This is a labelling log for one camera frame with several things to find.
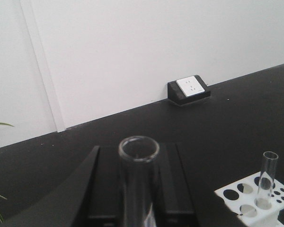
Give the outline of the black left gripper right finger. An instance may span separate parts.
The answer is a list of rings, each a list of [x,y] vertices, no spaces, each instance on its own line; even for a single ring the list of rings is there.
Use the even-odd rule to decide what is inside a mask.
[[[160,227],[242,227],[192,167],[184,167],[180,143],[160,143]]]

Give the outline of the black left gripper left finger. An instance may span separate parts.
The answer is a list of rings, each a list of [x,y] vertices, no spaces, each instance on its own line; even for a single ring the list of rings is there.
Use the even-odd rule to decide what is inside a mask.
[[[2,227],[116,227],[117,149],[95,146],[57,188]]]

